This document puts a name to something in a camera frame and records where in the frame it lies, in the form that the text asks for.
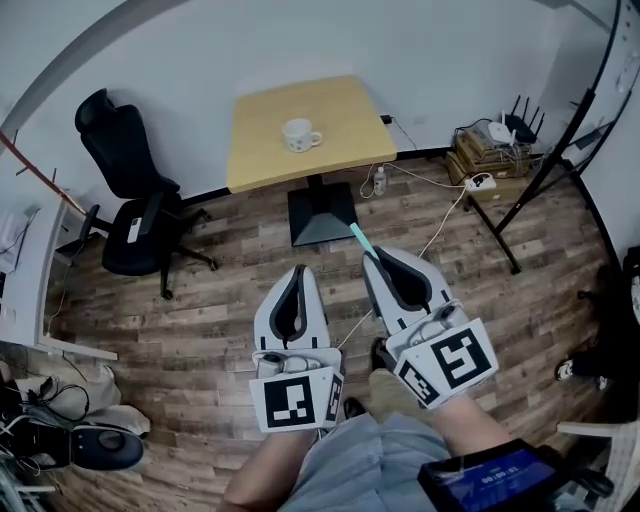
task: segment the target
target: plastic bottle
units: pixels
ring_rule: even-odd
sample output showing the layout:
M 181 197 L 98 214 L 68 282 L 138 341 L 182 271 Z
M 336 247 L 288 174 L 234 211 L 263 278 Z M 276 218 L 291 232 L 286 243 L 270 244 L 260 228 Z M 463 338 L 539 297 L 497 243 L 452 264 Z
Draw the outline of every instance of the plastic bottle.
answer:
M 381 196 L 387 190 L 387 175 L 384 173 L 384 167 L 378 167 L 373 175 L 373 193 Z

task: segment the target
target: table top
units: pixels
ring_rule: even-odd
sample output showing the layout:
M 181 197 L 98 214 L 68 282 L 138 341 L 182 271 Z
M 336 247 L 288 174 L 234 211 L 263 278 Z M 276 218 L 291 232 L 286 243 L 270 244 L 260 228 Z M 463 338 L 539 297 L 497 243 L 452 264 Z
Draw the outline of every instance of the table top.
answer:
M 322 144 L 287 149 L 282 125 L 305 118 Z M 227 188 L 242 192 L 294 178 L 388 162 L 397 148 L 371 98 L 353 75 L 313 80 L 236 100 Z
M 38 205 L 20 250 L 16 269 L 5 280 L 0 340 L 34 346 L 43 331 L 44 303 L 55 241 L 65 211 L 55 194 Z

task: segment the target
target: tablet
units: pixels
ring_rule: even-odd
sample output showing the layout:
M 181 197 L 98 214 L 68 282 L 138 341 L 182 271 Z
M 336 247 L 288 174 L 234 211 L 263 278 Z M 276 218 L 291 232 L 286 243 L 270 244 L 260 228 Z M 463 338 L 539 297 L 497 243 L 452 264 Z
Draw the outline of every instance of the tablet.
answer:
M 418 481 L 438 510 L 541 510 L 569 480 L 548 456 L 521 439 L 424 464 Z

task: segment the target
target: shoe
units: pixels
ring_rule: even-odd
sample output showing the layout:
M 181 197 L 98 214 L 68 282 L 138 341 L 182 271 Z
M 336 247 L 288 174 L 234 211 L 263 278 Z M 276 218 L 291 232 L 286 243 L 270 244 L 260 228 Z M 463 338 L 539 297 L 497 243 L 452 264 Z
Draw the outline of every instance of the shoe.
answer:
M 573 377 L 573 359 L 566 359 L 556 367 L 556 380 L 563 381 Z
M 349 397 L 344 401 L 344 415 L 349 420 L 356 416 L 362 416 L 367 412 L 357 398 Z
M 396 367 L 396 361 L 387 351 L 384 338 L 376 338 L 371 344 L 371 371 L 379 369 L 389 370 L 393 372 Z
M 609 379 L 607 377 L 596 377 L 596 388 L 598 391 L 604 391 L 609 385 Z

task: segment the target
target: white cable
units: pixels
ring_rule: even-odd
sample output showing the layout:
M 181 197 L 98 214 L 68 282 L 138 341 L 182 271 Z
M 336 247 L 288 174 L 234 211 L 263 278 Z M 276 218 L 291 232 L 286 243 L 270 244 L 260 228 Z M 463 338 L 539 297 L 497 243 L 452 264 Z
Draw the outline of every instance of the white cable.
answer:
M 62 276 L 62 298 L 60 299 L 60 305 L 58 306 L 58 311 L 56 311 L 55 314 L 51 318 L 49 318 L 49 324 L 47 325 L 47 337 L 51 336 L 51 324 L 53 323 L 53 319 L 60 314 L 60 311 L 62 311 L 64 298 L 67 295 L 67 274 L 69 273 L 69 269 L 73 266 L 73 262 L 75 261 L 78 254 L 80 254 L 80 251 L 82 250 L 83 247 L 84 247 L 84 242 L 80 244 L 79 249 L 71 258 L 69 266 L 64 271 L 64 276 Z
M 391 164 L 389 162 L 386 162 L 386 163 L 382 164 L 382 167 L 384 167 L 385 165 L 393 167 L 394 169 L 398 169 L 399 171 L 406 172 L 407 174 L 410 174 L 411 176 L 413 176 L 414 178 L 418 178 L 419 180 L 428 181 L 429 183 L 431 183 L 433 185 L 437 185 L 438 187 L 443 187 L 443 188 L 465 188 L 464 185 L 445 185 L 444 183 L 438 183 L 437 181 L 433 181 L 433 180 L 430 180 L 429 178 L 425 178 L 424 176 L 420 176 L 418 174 L 414 174 L 411 171 L 407 171 L 406 169 L 403 169 L 402 167 L 398 167 L 397 165 Z
M 422 251 L 420 251 L 420 254 L 418 255 L 418 258 L 422 258 L 422 255 L 425 253 L 425 251 L 429 248 L 429 246 L 431 245 L 431 243 L 438 238 L 438 235 L 440 234 L 440 231 L 442 231 L 442 228 L 444 227 L 444 223 L 447 222 L 447 219 L 449 218 L 449 215 L 451 214 L 451 212 L 453 211 L 453 209 L 456 207 L 456 205 L 462 200 L 462 198 L 464 197 L 464 194 L 466 193 L 467 189 L 466 187 L 463 187 L 464 190 L 462 191 L 462 193 L 460 194 L 460 197 L 458 197 L 458 199 L 456 199 L 456 202 L 453 203 L 451 205 L 451 208 L 449 208 L 449 211 L 447 211 L 446 215 L 444 216 L 444 219 L 442 219 L 442 222 L 440 223 L 440 227 L 438 228 L 438 231 L 436 231 L 436 234 L 433 235 L 433 237 L 431 238 L 431 240 L 429 240 L 429 243 L 427 243 L 427 245 L 424 246 L 424 249 L 422 249 Z
M 338 350 L 342 348 L 342 345 L 344 345 L 347 342 L 347 340 L 351 337 L 351 335 L 356 331 L 358 327 L 360 327 L 360 325 L 362 325 L 362 322 L 364 322 L 371 313 L 373 313 L 373 309 L 370 309 L 369 312 L 360 319 L 360 321 L 355 325 L 355 327 L 351 329 L 351 332 L 349 332 L 349 334 L 347 334 L 345 339 L 342 340 L 342 343 L 338 345 Z
M 10 436 L 12 436 L 13 434 L 11 433 L 11 429 L 13 428 L 13 426 L 18 423 L 19 421 L 22 421 L 24 419 L 29 418 L 30 416 L 27 414 L 22 414 L 21 416 L 18 416 L 17 418 L 15 418 L 11 423 L 9 423 L 6 427 L 2 427 L 2 429 L 0 429 L 0 436 L 2 434 L 9 434 Z
M 436 231 L 436 234 L 433 235 L 433 237 L 431 238 L 431 240 L 429 240 L 429 242 L 427 243 L 427 245 L 424 246 L 424 249 L 422 249 L 422 251 L 420 251 L 420 255 L 418 256 L 419 258 L 422 258 L 422 255 L 425 253 L 425 251 L 429 248 L 429 246 L 433 243 L 433 241 L 438 238 L 438 235 L 440 234 L 440 231 L 442 231 L 442 228 L 444 227 L 444 223 L 447 221 L 447 219 L 449 218 L 449 215 L 451 214 L 451 212 L 453 211 L 453 209 L 456 207 L 456 205 L 462 200 L 462 198 L 464 197 L 465 192 L 467 191 L 467 187 L 466 185 L 445 185 L 444 183 L 438 183 L 437 181 L 433 181 L 430 180 L 429 178 L 425 178 L 424 176 L 419 176 L 417 174 L 412 173 L 411 171 L 407 171 L 406 169 L 403 169 L 402 167 L 398 167 L 397 165 L 394 165 L 392 163 L 386 162 L 384 164 L 382 164 L 382 167 L 384 168 L 385 165 L 388 165 L 390 167 L 393 167 L 394 169 L 398 169 L 399 171 L 405 172 L 407 174 L 410 174 L 411 176 L 418 178 L 420 180 L 423 181 L 428 181 L 429 183 L 431 183 L 432 185 L 437 185 L 438 187 L 443 187 L 443 188 L 458 188 L 458 189 L 463 189 L 462 193 L 460 194 L 460 196 L 458 197 L 458 199 L 456 199 L 455 203 L 453 203 L 451 205 L 451 208 L 449 208 L 449 211 L 447 211 L 446 215 L 444 216 L 444 219 L 442 219 L 442 222 L 440 223 L 440 227 L 438 228 L 438 231 Z M 369 196 L 364 196 L 362 193 L 362 189 L 364 188 L 364 186 L 367 184 L 367 182 L 369 181 L 369 177 L 371 174 L 371 169 L 373 169 L 373 165 L 371 167 L 369 167 L 369 172 L 367 173 L 367 179 L 366 181 L 362 184 L 362 186 L 360 187 L 360 195 L 364 198 L 364 199 L 369 199 L 371 196 L 373 196 L 373 192 L 371 192 L 371 195 Z M 483 172 L 480 174 L 487 174 L 489 176 L 491 176 L 490 173 L 488 172 Z M 360 325 L 362 325 L 362 322 L 364 322 L 369 315 L 373 313 L 373 310 L 370 309 L 369 312 L 364 315 L 359 321 L 358 323 L 353 327 L 353 329 L 351 329 L 351 331 L 349 332 L 349 334 L 347 334 L 347 336 L 344 338 L 344 340 L 342 340 L 342 343 L 340 343 L 340 345 L 338 345 L 338 349 L 342 348 L 342 345 L 344 345 L 349 338 L 351 337 L 351 335 L 356 331 L 356 329 L 358 327 L 360 327 Z
M 371 194 L 369 194 L 368 196 L 364 195 L 364 192 L 362 191 L 362 189 L 364 189 L 364 186 L 369 183 L 369 178 L 371 177 L 371 169 L 373 169 L 373 166 L 375 164 L 371 164 L 371 167 L 369 167 L 369 171 L 367 172 L 367 179 L 364 180 L 364 183 L 362 185 L 360 185 L 360 197 L 362 197 L 362 199 L 370 199 L 373 197 L 373 190 L 371 191 Z
M 40 473 L 42 472 L 40 470 L 40 464 L 38 464 L 35 460 L 33 460 L 31 457 L 24 457 L 23 459 L 14 459 L 16 461 L 16 464 L 18 464 L 18 466 L 20 466 L 22 469 L 24 469 L 23 464 L 28 467 L 31 471 L 33 471 L 33 476 L 39 476 Z M 29 464 L 27 464 L 27 460 L 33 462 L 37 468 L 34 468 L 33 466 L 30 466 Z

